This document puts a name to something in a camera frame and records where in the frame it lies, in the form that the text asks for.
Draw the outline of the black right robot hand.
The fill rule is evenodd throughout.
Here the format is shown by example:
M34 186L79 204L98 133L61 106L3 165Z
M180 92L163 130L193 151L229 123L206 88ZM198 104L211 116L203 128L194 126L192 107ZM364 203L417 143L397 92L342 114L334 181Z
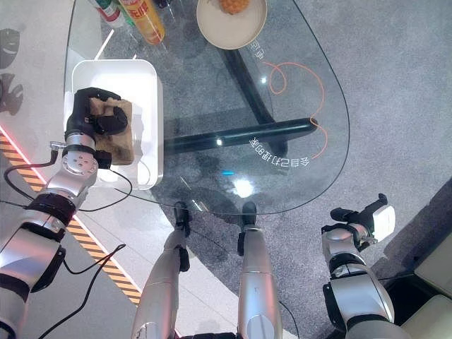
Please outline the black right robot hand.
M379 194L377 200L361 212L335 208L330 216L335 221L345 223L353 234L355 246L384 240L394 232L396 223L395 209L388 204L385 194Z

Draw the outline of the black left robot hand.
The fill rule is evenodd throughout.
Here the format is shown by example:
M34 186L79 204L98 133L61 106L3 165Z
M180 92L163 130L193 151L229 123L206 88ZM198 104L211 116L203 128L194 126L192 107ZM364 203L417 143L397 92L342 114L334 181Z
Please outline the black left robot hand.
M129 125L125 111L113 107L112 116L98 116L91 113L90 100L92 98L106 102L109 98L121 100L116 93L100 88L84 88L78 90L73 99L73 111L66 122L64 138L71 134L85 134L95 140L96 135L116 135L126 130Z

